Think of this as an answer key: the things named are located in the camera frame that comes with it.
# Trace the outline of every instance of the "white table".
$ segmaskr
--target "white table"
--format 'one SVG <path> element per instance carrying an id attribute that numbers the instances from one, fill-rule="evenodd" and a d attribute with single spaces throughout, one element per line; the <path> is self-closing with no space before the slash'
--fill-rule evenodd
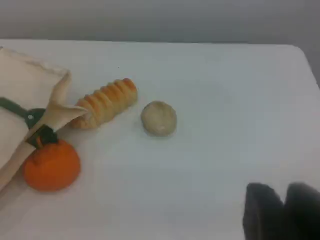
<path id="1" fill-rule="evenodd" d="M 281 197 L 320 186 L 320 91 L 292 46 L 0 40 L 69 68 L 69 103 L 132 78 L 137 105 L 96 131 L 65 130 L 82 159 L 70 188 L 40 194 L 19 176 L 1 193 L 1 240 L 244 239 L 249 182 Z M 145 134 L 143 107 L 177 111 L 169 138 Z"/>

